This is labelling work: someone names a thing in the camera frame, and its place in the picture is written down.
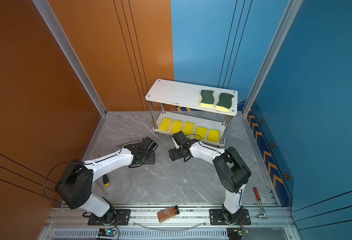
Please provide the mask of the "yellow foam sponge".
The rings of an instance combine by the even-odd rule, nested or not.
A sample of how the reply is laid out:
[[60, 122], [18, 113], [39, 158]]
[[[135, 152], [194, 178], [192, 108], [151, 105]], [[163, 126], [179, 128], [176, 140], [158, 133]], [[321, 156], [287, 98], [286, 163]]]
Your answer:
[[194, 137], [198, 140], [204, 140], [207, 135], [208, 129], [205, 127], [197, 126]]
[[220, 141], [220, 135], [221, 135], [221, 131], [210, 129], [209, 134], [207, 136], [207, 141], [218, 143]]

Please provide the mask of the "green scouring sponge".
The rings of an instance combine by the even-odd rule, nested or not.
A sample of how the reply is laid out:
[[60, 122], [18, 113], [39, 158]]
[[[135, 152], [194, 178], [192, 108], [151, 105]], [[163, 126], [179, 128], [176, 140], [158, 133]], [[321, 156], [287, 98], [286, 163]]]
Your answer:
[[201, 90], [201, 102], [200, 105], [203, 107], [213, 107], [215, 103], [214, 91], [212, 90]]
[[232, 107], [232, 100], [234, 95], [228, 93], [221, 93], [219, 95], [219, 101], [216, 104], [216, 108], [222, 111], [228, 112]]

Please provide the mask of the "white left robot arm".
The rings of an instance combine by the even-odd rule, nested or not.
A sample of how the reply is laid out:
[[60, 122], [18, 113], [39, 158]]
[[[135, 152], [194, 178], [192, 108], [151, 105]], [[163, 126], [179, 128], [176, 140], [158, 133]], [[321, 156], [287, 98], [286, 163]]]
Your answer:
[[154, 163], [158, 144], [149, 137], [129, 142], [111, 154], [81, 162], [68, 163], [58, 180], [55, 191], [70, 209], [83, 209], [92, 213], [103, 225], [115, 223], [114, 206], [92, 193], [94, 182], [121, 167], [140, 167]]

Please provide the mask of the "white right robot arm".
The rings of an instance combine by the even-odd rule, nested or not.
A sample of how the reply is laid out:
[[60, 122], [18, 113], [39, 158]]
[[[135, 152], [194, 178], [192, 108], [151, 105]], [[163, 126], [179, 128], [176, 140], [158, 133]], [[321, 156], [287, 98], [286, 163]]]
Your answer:
[[210, 147], [198, 139], [188, 138], [182, 131], [173, 134], [175, 148], [169, 150], [172, 161], [191, 158], [213, 164], [221, 184], [226, 189], [222, 215], [228, 225], [250, 225], [249, 212], [242, 204], [244, 190], [252, 173], [240, 154], [233, 147]]

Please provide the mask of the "large yellow coarse sponge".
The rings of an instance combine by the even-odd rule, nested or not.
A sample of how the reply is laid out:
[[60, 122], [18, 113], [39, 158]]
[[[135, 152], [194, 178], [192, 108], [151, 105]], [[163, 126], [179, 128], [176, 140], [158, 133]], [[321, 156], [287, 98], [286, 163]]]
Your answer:
[[184, 127], [182, 129], [182, 132], [185, 135], [191, 135], [194, 133], [194, 129], [195, 129], [196, 124], [192, 123], [192, 122], [185, 122]]

